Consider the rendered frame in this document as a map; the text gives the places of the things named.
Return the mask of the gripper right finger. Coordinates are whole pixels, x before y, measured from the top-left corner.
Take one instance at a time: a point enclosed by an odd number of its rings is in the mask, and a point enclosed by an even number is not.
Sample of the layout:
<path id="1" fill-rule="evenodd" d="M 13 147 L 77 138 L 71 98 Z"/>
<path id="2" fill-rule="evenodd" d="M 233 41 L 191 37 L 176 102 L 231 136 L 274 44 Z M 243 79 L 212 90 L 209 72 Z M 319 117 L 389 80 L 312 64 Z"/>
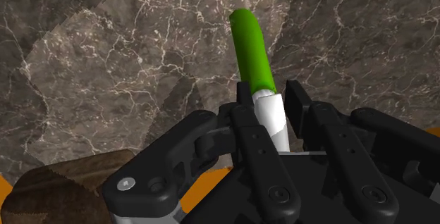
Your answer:
<path id="1" fill-rule="evenodd" d="M 344 115 L 297 80 L 284 106 L 305 150 L 326 153 L 359 224 L 440 224 L 440 137 L 374 108 Z"/>

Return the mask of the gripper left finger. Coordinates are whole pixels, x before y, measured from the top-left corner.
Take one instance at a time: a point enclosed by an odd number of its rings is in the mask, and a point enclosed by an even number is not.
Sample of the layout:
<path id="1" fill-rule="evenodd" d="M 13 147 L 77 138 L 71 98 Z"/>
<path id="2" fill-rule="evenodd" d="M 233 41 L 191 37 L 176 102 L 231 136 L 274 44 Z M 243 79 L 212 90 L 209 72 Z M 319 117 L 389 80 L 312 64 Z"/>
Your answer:
<path id="1" fill-rule="evenodd" d="M 182 198 L 221 155 L 233 169 L 195 207 Z M 217 113 L 196 110 L 112 174 L 102 194 L 114 224 L 296 224 L 301 199 L 246 82 Z"/>

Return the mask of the green-handled white knife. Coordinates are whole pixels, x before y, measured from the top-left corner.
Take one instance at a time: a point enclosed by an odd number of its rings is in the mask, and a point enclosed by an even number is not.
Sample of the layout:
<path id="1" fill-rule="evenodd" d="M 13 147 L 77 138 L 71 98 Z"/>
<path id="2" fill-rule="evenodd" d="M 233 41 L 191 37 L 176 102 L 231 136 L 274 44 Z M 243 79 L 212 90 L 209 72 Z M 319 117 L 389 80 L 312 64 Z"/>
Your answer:
<path id="1" fill-rule="evenodd" d="M 246 8 L 229 16 L 240 79 L 248 82 L 259 123 L 267 129 L 277 151 L 289 152 L 283 98 L 276 90 L 258 20 Z"/>

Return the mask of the brown rough rounded block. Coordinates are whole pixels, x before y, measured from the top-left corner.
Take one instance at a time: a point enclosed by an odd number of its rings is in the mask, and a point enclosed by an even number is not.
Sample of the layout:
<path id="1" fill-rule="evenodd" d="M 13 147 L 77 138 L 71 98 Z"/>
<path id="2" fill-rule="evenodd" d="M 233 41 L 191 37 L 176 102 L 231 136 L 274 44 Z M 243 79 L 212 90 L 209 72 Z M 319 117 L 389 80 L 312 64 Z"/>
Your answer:
<path id="1" fill-rule="evenodd" d="M 101 185 L 134 157 L 124 149 L 34 168 L 1 206 L 3 224 L 112 224 Z"/>

